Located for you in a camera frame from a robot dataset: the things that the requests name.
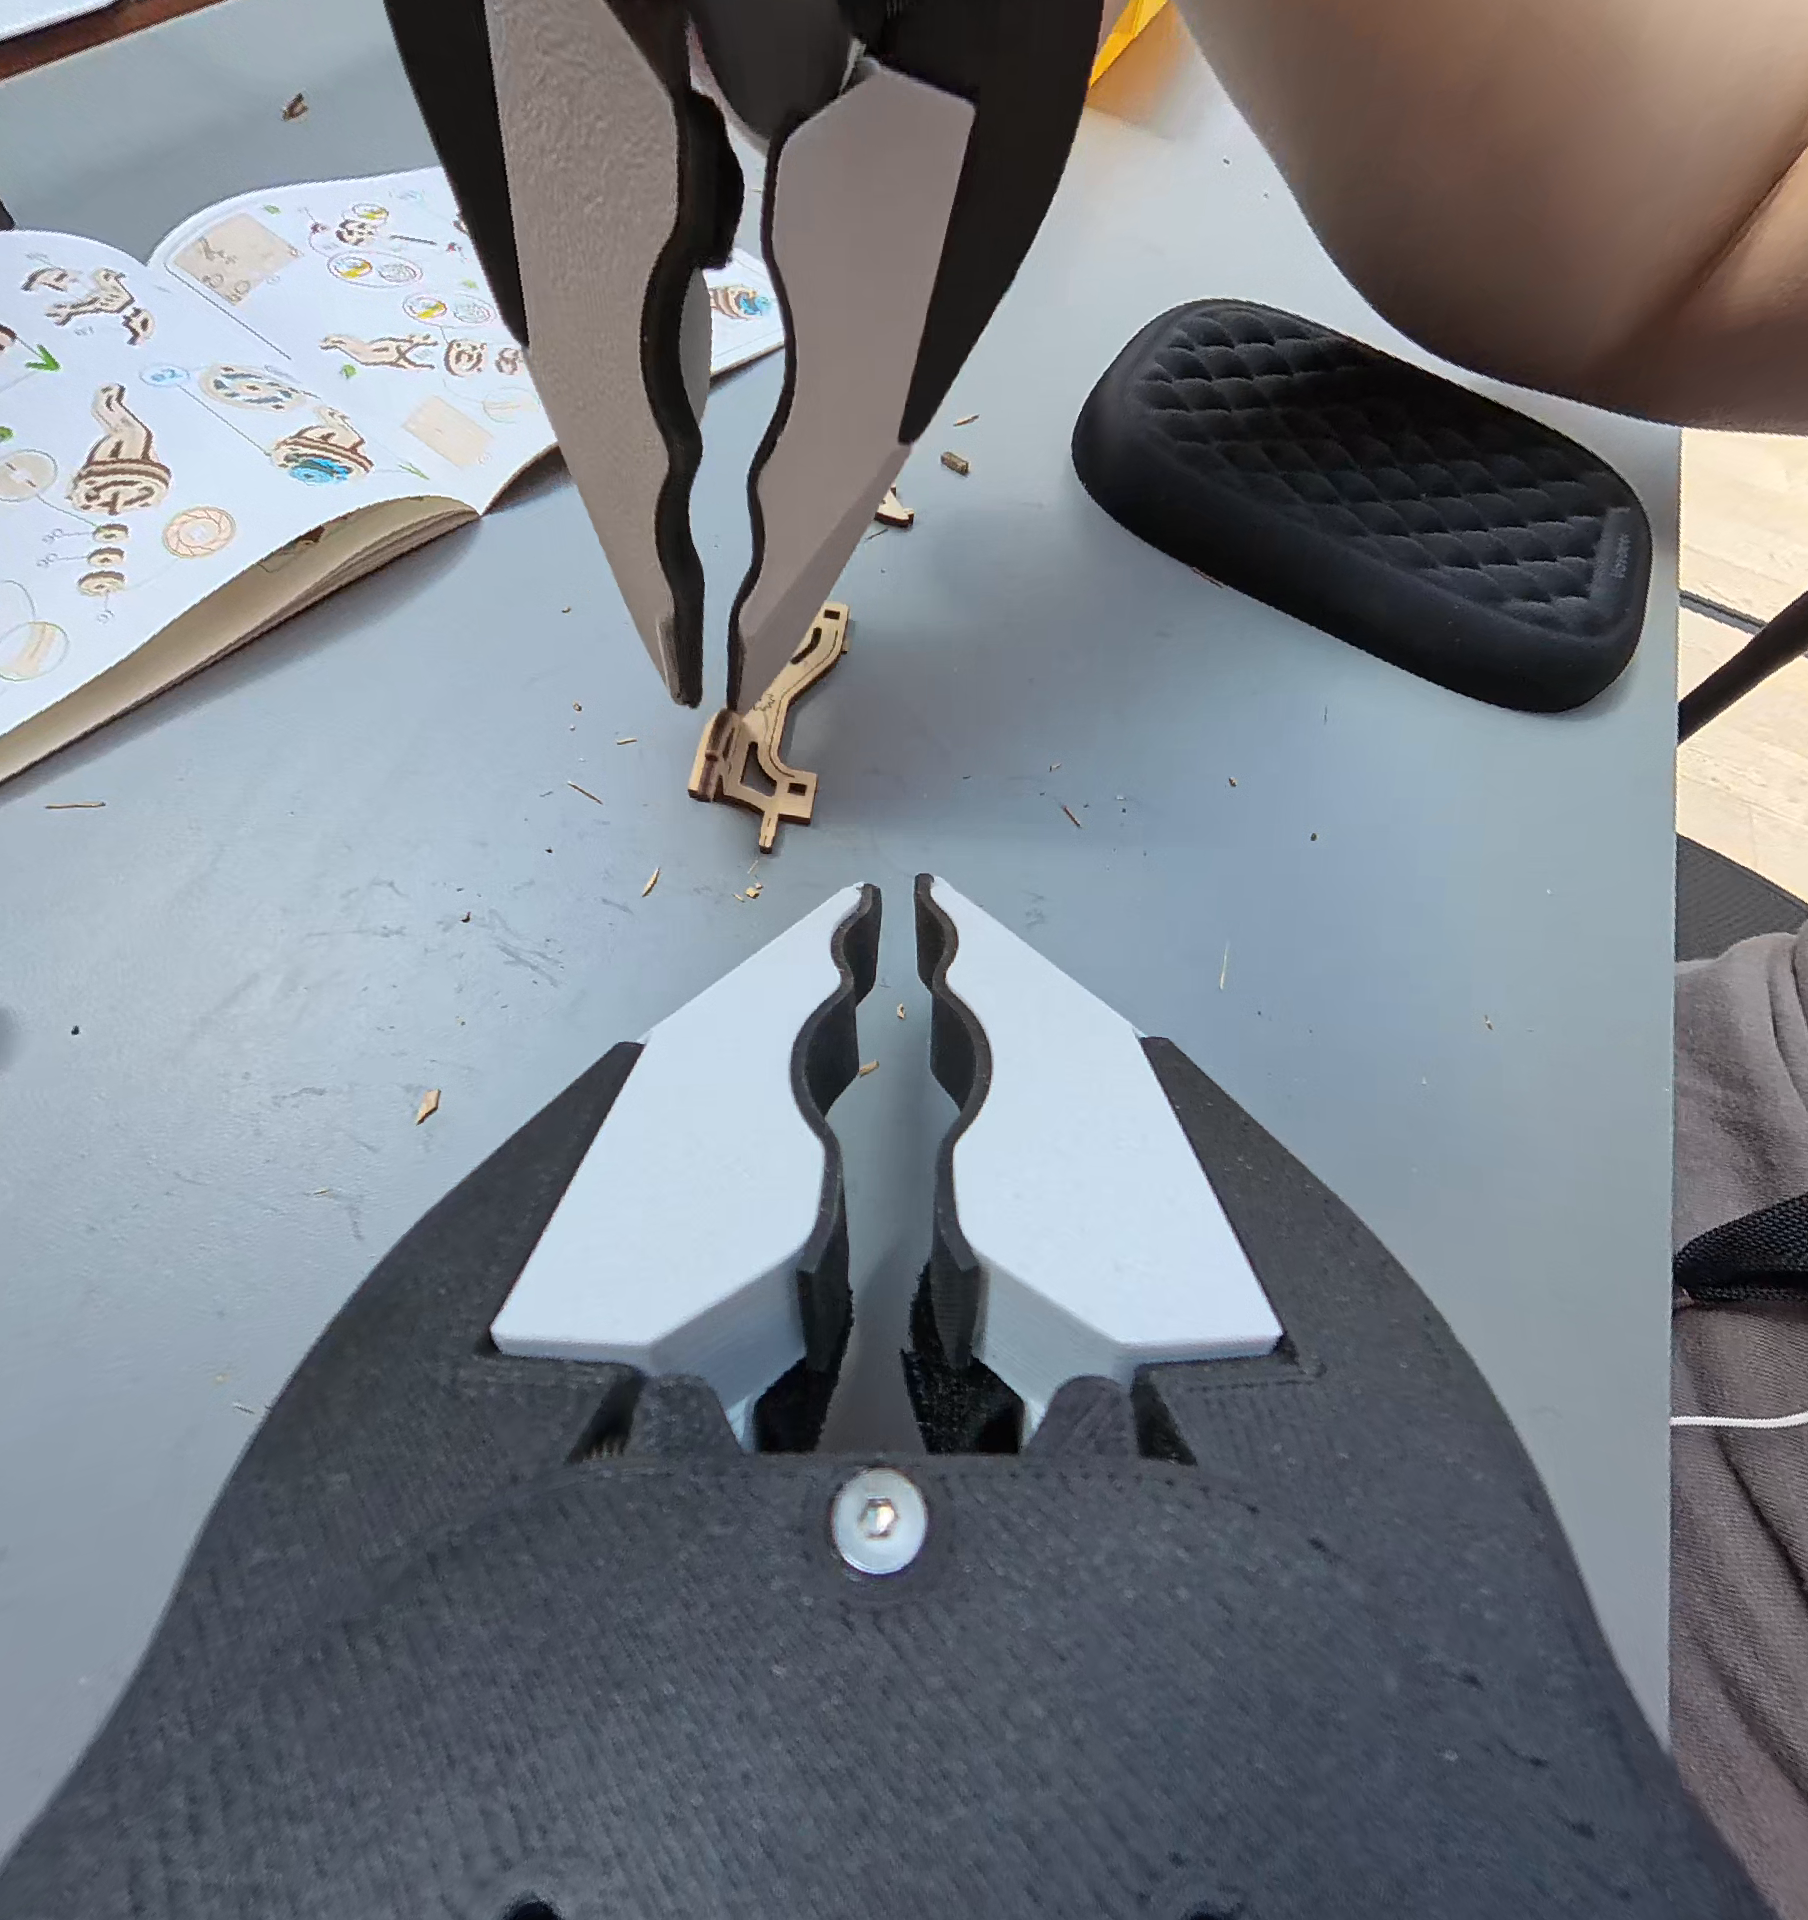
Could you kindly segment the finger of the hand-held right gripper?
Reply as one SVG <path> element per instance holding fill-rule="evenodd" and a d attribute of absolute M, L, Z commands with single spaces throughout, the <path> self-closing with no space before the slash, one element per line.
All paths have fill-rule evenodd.
<path fill-rule="evenodd" d="M 534 389 L 675 703 L 705 703 L 693 532 L 708 393 L 705 268 L 744 169 L 696 87 L 685 3 L 486 3 Z"/>
<path fill-rule="evenodd" d="M 906 403 L 973 116 L 967 100 L 862 60 L 769 166 L 762 241 L 788 344 L 748 481 L 729 708 L 752 708 L 797 654 L 908 456 Z"/>

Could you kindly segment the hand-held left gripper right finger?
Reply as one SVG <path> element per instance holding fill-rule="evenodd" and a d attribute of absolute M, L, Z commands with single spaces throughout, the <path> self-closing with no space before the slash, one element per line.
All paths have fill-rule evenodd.
<path fill-rule="evenodd" d="M 928 1447 L 1024 1447 L 1075 1376 L 1266 1360 L 1279 1316 L 1146 1035 L 978 899 L 919 874 L 928 1066 L 954 1099 L 921 1276 Z"/>

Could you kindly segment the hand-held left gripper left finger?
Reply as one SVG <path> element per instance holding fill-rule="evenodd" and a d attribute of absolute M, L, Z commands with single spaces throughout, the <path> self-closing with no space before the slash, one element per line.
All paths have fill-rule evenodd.
<path fill-rule="evenodd" d="M 853 1328 L 845 1147 L 883 895 L 842 888 L 658 1018 L 489 1345 L 714 1387 L 748 1452 L 825 1436 Z"/>

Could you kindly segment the curved wooden model part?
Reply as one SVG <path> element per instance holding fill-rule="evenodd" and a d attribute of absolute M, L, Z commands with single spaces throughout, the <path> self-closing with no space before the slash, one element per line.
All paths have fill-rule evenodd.
<path fill-rule="evenodd" d="M 797 654 L 777 670 L 774 686 L 744 714 L 756 716 L 756 756 L 748 804 L 733 804 L 756 813 L 758 853 L 777 847 L 780 827 L 807 827 L 820 804 L 820 774 L 797 766 L 788 761 L 788 724 L 797 703 L 845 663 L 850 654 L 850 607 L 829 603 Z"/>

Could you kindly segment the small wooden model part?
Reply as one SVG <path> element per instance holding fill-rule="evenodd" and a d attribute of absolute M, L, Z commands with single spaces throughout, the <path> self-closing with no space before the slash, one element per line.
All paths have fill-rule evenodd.
<path fill-rule="evenodd" d="M 758 783 L 752 783 L 752 756 L 756 716 L 740 708 L 714 714 L 696 747 L 685 794 L 696 804 L 748 804 L 748 794 L 758 794 Z"/>

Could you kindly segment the person's right forearm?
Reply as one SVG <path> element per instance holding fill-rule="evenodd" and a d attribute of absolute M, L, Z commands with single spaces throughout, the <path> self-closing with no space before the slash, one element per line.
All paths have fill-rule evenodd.
<path fill-rule="evenodd" d="M 1808 436 L 1808 0 L 1216 0 L 1183 23 L 1425 351 Z"/>

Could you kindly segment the open instruction booklet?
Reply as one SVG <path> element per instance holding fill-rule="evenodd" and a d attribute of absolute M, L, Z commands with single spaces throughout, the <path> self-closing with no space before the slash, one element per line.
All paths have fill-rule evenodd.
<path fill-rule="evenodd" d="M 0 783 L 549 453 L 443 166 L 0 231 Z"/>

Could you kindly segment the black quilted wrist rest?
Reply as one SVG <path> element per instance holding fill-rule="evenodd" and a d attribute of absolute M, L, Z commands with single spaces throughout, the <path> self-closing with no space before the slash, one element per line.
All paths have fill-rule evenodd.
<path fill-rule="evenodd" d="M 1266 304 L 1143 326 L 1070 459 L 1152 550 L 1492 708 L 1583 708 L 1643 638 L 1653 536 L 1601 453 Z"/>

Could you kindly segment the black pole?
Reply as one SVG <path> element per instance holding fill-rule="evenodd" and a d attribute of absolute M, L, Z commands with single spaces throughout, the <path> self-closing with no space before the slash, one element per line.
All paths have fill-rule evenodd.
<path fill-rule="evenodd" d="M 1682 744 L 1699 736 L 1712 720 L 1738 708 L 1749 691 L 1775 678 L 1781 665 L 1808 655 L 1808 589 L 1762 624 L 1749 645 L 1708 676 L 1682 700 Z"/>

